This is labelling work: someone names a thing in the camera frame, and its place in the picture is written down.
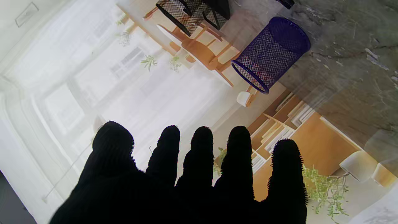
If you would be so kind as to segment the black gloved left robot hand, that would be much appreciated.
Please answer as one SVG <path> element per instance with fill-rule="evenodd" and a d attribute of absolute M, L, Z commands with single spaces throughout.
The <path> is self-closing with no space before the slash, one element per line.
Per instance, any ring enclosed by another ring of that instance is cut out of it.
<path fill-rule="evenodd" d="M 177 177 L 180 131 L 166 127 L 145 171 L 130 132 L 114 121 L 98 129 L 84 169 L 51 224 L 305 224 L 308 196 L 296 142 L 274 147 L 265 200 L 254 197 L 252 146 L 245 126 L 230 132 L 221 176 L 213 184 L 213 134 L 196 129 Z"/>

